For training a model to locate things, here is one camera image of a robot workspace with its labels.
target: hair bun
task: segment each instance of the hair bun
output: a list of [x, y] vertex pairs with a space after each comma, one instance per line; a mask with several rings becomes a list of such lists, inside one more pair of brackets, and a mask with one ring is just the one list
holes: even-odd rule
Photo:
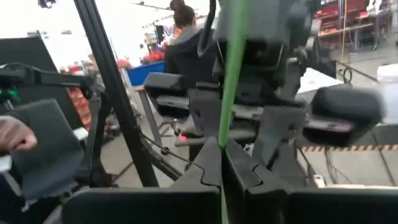
[[179, 9], [181, 9], [181, 7], [185, 6], [185, 2], [184, 0], [172, 0], [170, 2], [170, 9], [175, 11], [178, 11]]

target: green cable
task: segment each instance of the green cable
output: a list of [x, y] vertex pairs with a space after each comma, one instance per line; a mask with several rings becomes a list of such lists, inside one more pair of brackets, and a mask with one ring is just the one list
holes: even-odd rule
[[[238, 86], [241, 71], [244, 47], [246, 43], [246, 27], [248, 26], [248, 2], [244, 0], [232, 1], [232, 13], [229, 22], [229, 41], [226, 57], [226, 76], [224, 78], [224, 93], [221, 110], [220, 131], [218, 133], [218, 144], [221, 153], [224, 152], [228, 141], [229, 124], [232, 116], [232, 106]], [[221, 185], [221, 218], [223, 224], [228, 224], [226, 211], [224, 187]]]

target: striped tape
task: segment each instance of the striped tape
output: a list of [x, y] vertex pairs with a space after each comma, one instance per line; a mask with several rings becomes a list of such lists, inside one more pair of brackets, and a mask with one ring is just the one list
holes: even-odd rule
[[325, 152], [328, 149], [332, 152], [369, 152], [369, 151], [397, 151], [398, 144], [381, 145], [381, 146], [350, 146], [350, 147], [321, 147], [321, 146], [305, 146], [301, 148], [303, 152]]

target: blue bin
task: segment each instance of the blue bin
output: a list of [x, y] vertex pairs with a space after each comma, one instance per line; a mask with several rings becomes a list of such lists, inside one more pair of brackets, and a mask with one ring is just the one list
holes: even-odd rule
[[164, 62], [157, 62], [150, 65], [141, 65], [140, 67], [127, 70], [132, 86], [140, 86], [144, 84], [150, 72], [163, 72]]

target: concrete floor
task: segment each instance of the concrete floor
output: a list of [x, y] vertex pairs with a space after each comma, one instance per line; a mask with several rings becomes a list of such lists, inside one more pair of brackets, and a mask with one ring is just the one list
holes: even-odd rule
[[[359, 54], [348, 54], [344, 58], [344, 61], [349, 62], [352, 67], [376, 77], [378, 66], [384, 63], [398, 62], [398, 52], [395, 48], [394, 41], [395, 39], [391, 38], [386, 43], [382, 43], [379, 48], [373, 52], [363, 49], [363, 52]], [[352, 83], [355, 86], [377, 88], [377, 83], [358, 74], [354, 74]], [[161, 117], [157, 114], [155, 114], [155, 118], [158, 124], [162, 121]], [[145, 116], [141, 121], [141, 127], [146, 135], [152, 137]], [[163, 138], [163, 144], [164, 146], [169, 147], [174, 153], [184, 158], [188, 158], [187, 147], [175, 148], [174, 138]], [[392, 175], [398, 180], [398, 162], [396, 162], [398, 161], [398, 151], [386, 151], [383, 153], [386, 157], [388, 166], [392, 171]], [[322, 152], [306, 152], [305, 155], [314, 166], [315, 171], [324, 176], [328, 183], [330, 183], [324, 154]], [[392, 185], [386, 174], [386, 168], [383, 166], [381, 155], [377, 151], [332, 152], [332, 157], [335, 167], [344, 173], [344, 175], [337, 173], [340, 184], [348, 184], [352, 182], [354, 184], [366, 185]], [[166, 156], [165, 158], [183, 172], [185, 162], [172, 156]], [[131, 163], [131, 157], [127, 150], [124, 138], [118, 137], [105, 145], [103, 147], [102, 159], [108, 172], [120, 173], [126, 166], [128, 166]], [[172, 184], [173, 181], [156, 168], [155, 173], [161, 187], [168, 187]], [[141, 181], [138, 178], [137, 170], [134, 166], [128, 168], [117, 183], [121, 187], [142, 187]]]

